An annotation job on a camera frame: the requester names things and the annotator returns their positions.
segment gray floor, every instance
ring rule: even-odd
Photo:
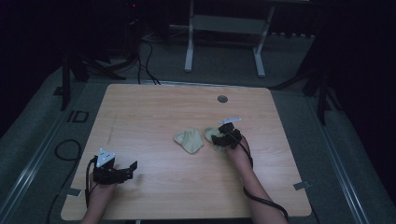
[[[246,45],[237,47],[197,38],[192,72],[185,73],[186,36],[185,33],[175,34],[168,43],[162,42],[155,35],[145,38],[153,47],[149,71],[162,84],[177,82],[263,88],[272,86],[295,75],[313,41],[313,38],[303,36],[269,36],[262,53],[267,76],[260,78],[256,75],[252,50],[248,47],[250,42],[246,40]],[[142,44],[141,54],[145,61],[149,55],[149,45]],[[88,83],[73,81],[72,102],[64,112],[59,110],[61,97],[52,95],[55,88],[61,85],[60,70],[43,83],[18,120],[0,140],[0,148],[6,155],[0,158],[3,168],[0,200],[7,206],[2,207],[1,215],[7,215],[2,220],[8,223],[46,222],[51,202],[61,190],[60,187],[73,166],[72,161],[60,161],[55,157],[55,147],[63,140],[76,139],[84,148],[107,85],[116,82],[137,83],[136,71],[137,66],[119,71],[121,76],[127,77],[126,81],[115,81],[94,74]],[[147,79],[144,72],[141,76]],[[302,81],[283,91],[272,91],[272,94],[302,180],[311,185],[306,192],[320,223],[396,223],[396,209],[345,113],[336,110],[331,104],[332,110],[326,112],[327,126],[321,126],[315,116],[317,97],[304,97],[301,94],[303,85]],[[72,110],[89,112],[87,122],[67,122]],[[70,158],[76,157],[78,153],[73,144],[64,145],[60,150]],[[32,158],[41,160],[34,163],[31,162]],[[340,171],[337,162],[341,162],[344,170]],[[25,169],[28,165],[37,170]],[[346,198],[351,195],[350,192],[361,203],[358,204],[358,209],[350,204],[356,202],[353,198]],[[53,206],[49,223],[69,223],[60,218],[63,203],[62,194]],[[357,210],[363,213],[356,215]],[[249,223],[249,220],[143,221],[186,222]],[[292,217],[290,223],[317,221],[311,215]]]

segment circular hole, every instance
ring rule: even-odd
[[[219,101],[220,103],[227,103],[228,98],[227,98],[227,96],[225,96],[225,95],[220,95],[220,96],[218,97],[218,101]]]

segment white tag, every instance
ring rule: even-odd
[[[109,161],[113,160],[116,158],[115,153],[108,152],[104,149],[99,149],[99,156],[98,156],[98,161],[96,163],[96,167],[101,167],[108,163]]]
[[[241,120],[241,117],[228,117],[227,119],[224,120],[219,120],[219,124],[226,124],[226,123],[232,123]]]

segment white table leg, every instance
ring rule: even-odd
[[[260,43],[257,47],[253,48],[254,61],[256,62],[257,75],[259,77],[265,77],[264,66],[262,65],[261,53],[262,53],[262,46],[264,45],[265,37],[267,37],[268,34],[268,29],[270,27],[271,19],[274,15],[274,11],[275,11],[275,7],[271,7],[267,16],[267,20],[264,26],[262,27]]]
[[[189,45],[187,46],[186,63],[184,65],[184,71],[190,72],[192,70],[192,56],[194,53],[194,43],[192,42],[192,36],[194,32],[194,1],[190,0],[190,26],[189,26]]]

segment table surface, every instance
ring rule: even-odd
[[[225,95],[227,103],[218,96]],[[134,178],[118,185],[104,219],[250,217],[242,184],[227,155],[214,150],[203,131],[234,123],[247,138],[254,171],[269,195],[292,217],[311,213],[271,92],[263,88],[109,85],[71,188],[85,189],[89,160],[99,148],[116,153],[115,168],[137,161]],[[177,133],[198,129],[204,145],[189,154]],[[65,220],[82,219],[84,193],[67,196]]]

